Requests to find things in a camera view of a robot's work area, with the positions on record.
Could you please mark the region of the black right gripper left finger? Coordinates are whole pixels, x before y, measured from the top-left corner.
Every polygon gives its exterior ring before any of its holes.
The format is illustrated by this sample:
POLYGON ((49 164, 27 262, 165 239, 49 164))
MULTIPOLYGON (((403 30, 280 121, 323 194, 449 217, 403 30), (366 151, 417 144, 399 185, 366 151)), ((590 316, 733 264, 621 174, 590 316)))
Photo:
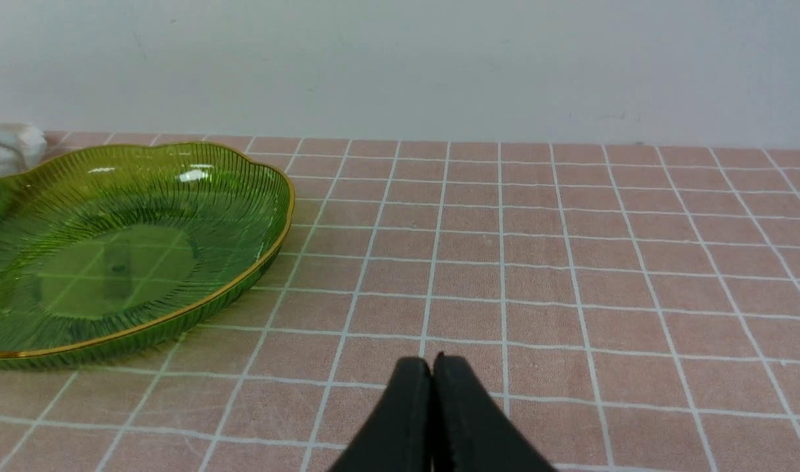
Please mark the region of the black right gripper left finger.
POLYGON ((398 359, 380 400, 329 470, 430 471, 432 385, 424 359, 398 359))

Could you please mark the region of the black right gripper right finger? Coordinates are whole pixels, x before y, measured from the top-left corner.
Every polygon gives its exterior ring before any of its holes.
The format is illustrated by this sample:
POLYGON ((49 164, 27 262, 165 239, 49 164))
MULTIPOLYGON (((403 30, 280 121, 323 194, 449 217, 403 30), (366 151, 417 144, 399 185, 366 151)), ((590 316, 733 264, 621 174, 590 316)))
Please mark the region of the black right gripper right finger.
POLYGON ((555 471, 461 356, 434 359, 434 471, 555 471))

